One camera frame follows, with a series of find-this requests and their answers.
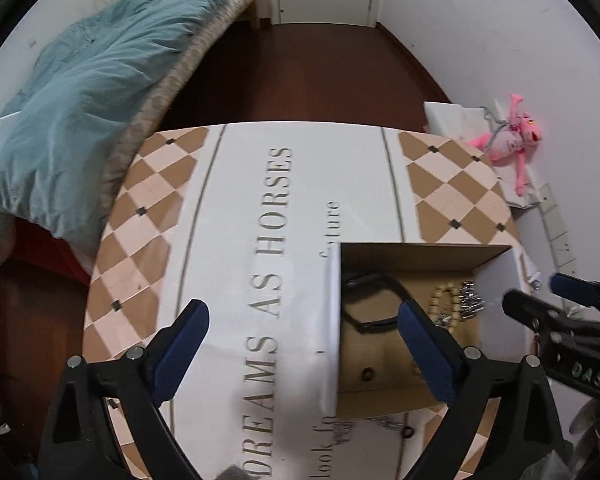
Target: black ring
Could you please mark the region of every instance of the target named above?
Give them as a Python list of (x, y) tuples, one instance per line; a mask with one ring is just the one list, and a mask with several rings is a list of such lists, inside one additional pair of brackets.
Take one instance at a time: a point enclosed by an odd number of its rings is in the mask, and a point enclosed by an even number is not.
[(395, 330), (398, 327), (397, 316), (376, 321), (359, 321), (347, 312), (344, 305), (345, 293), (356, 290), (359, 286), (367, 285), (369, 283), (379, 283), (384, 286), (384, 288), (387, 288), (398, 296), (402, 303), (413, 299), (407, 289), (405, 289), (397, 280), (394, 280), (391, 276), (387, 276), (384, 272), (373, 270), (342, 282), (340, 289), (340, 311), (342, 312), (342, 317), (361, 334), (383, 333)]
[(415, 435), (416, 430), (414, 430), (411, 426), (405, 426), (402, 428), (402, 438), (411, 438)]
[(367, 367), (364, 370), (362, 370), (362, 373), (360, 374), (360, 379), (365, 381), (365, 383), (368, 383), (369, 381), (373, 381), (375, 376), (376, 371), (373, 368)]

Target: open cardboard box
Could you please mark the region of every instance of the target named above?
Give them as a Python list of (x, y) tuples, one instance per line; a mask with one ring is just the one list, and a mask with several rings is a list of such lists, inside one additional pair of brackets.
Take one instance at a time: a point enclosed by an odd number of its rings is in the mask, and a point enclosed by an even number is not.
[[(328, 341), (329, 379), (322, 398), (326, 413), (338, 418), (362, 418), (401, 413), (434, 406), (418, 375), (411, 355), (397, 330), (359, 334), (340, 320), (340, 280), (382, 270), (401, 282), (425, 309), (436, 285), (458, 287), (471, 280), (485, 301), (477, 317), (459, 323), (454, 336), (461, 346), (477, 346), (491, 359), (518, 362), (528, 353), (532, 332), (506, 317), (502, 297), (511, 288), (523, 288), (516, 251), (509, 246), (343, 243), (330, 261)], [(400, 300), (380, 290), (348, 301), (347, 310), (361, 321), (395, 316)], [(449, 298), (445, 294), (441, 306)], [(374, 378), (362, 380), (362, 370), (372, 368)]]

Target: wooden bed leg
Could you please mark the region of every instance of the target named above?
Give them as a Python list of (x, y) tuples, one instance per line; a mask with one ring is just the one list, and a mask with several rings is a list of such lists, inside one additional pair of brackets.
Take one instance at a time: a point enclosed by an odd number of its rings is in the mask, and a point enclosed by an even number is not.
[(247, 14), (249, 15), (249, 26), (251, 27), (251, 30), (260, 30), (258, 6), (255, 0), (253, 0), (249, 7), (247, 7)]

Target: blue gripper pad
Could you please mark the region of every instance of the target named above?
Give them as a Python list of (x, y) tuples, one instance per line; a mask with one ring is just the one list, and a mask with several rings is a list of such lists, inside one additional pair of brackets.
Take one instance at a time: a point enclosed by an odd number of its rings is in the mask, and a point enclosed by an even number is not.
[(172, 326), (175, 327), (182, 322), (171, 345), (154, 368), (154, 390), (151, 398), (156, 406), (173, 399), (209, 330), (209, 309), (202, 301), (192, 300), (180, 314), (183, 315), (186, 316), (184, 322), (177, 319)]
[(415, 300), (400, 305), (398, 332), (418, 365), (433, 396), (448, 405), (456, 398), (454, 368), (423, 327), (413, 309), (420, 306)]
[(600, 301), (600, 295), (593, 284), (572, 276), (554, 274), (550, 286), (552, 293), (580, 305), (593, 306)]

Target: wooden beads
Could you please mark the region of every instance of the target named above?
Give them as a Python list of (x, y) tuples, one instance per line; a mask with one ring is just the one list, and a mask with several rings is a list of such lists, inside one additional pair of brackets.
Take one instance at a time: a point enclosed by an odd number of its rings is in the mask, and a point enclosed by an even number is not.
[(460, 316), (460, 293), (458, 288), (451, 282), (441, 285), (437, 285), (433, 293), (431, 294), (431, 299), (429, 300), (429, 319), (433, 322), (436, 322), (440, 319), (441, 314), (446, 314), (445, 317), (448, 317), (448, 313), (440, 312), (440, 298), (442, 295), (448, 292), (451, 303), (451, 316), (449, 317), (448, 325), (446, 329), (449, 333), (453, 333), (456, 325), (461, 319)]

